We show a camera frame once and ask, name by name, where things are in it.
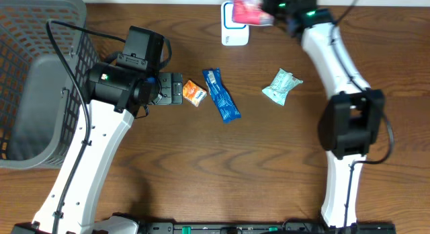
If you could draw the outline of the orange tissue pack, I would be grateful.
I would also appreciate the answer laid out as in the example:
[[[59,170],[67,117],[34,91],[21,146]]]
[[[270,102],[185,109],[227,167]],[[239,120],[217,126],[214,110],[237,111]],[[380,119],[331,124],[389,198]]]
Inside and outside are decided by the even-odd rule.
[[[183,97],[195,107],[198,107],[206,96],[207,91],[191,80],[188,80],[183,86]]]

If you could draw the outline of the blue snack bar wrapper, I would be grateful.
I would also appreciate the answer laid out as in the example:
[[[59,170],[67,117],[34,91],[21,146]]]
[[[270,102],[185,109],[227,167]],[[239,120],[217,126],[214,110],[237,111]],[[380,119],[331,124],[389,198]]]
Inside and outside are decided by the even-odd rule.
[[[212,101],[217,107],[223,123],[227,124],[241,118],[241,113],[222,84],[220,69],[205,69],[202,71],[202,75],[204,76]]]

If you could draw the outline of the mint green snack packet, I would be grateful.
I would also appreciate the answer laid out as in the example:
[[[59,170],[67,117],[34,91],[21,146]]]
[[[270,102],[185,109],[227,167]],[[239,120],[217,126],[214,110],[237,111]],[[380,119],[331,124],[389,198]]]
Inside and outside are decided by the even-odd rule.
[[[291,72],[280,68],[271,84],[262,89],[262,92],[273,102],[284,106],[288,93],[302,83],[303,81],[293,76]]]

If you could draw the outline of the purple snack package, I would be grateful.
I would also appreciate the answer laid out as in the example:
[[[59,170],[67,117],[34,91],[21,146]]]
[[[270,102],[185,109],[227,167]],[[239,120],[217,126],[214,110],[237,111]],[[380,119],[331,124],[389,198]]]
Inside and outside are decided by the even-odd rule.
[[[272,26],[274,17],[261,8],[263,0],[232,0],[232,20],[250,26]]]

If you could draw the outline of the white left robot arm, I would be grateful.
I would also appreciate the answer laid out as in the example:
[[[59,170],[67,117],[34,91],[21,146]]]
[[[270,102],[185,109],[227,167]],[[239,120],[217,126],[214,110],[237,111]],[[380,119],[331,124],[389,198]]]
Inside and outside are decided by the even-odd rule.
[[[94,64],[84,85],[71,77],[81,101],[77,129],[59,175],[40,210],[13,233],[144,233],[126,214],[97,222],[95,211],[106,175],[141,108],[182,103],[182,83],[162,70],[170,41],[152,30],[132,26],[124,49]]]

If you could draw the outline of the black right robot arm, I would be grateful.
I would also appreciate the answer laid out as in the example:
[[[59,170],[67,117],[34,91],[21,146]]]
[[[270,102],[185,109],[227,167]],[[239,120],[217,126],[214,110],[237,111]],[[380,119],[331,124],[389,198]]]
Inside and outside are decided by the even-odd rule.
[[[328,230],[358,231],[355,204],[363,165],[385,120],[385,97],[360,75],[342,41],[340,21],[316,0],[263,0],[261,8],[283,19],[300,40],[325,88],[328,103],[318,122],[327,156],[327,186],[320,215]]]

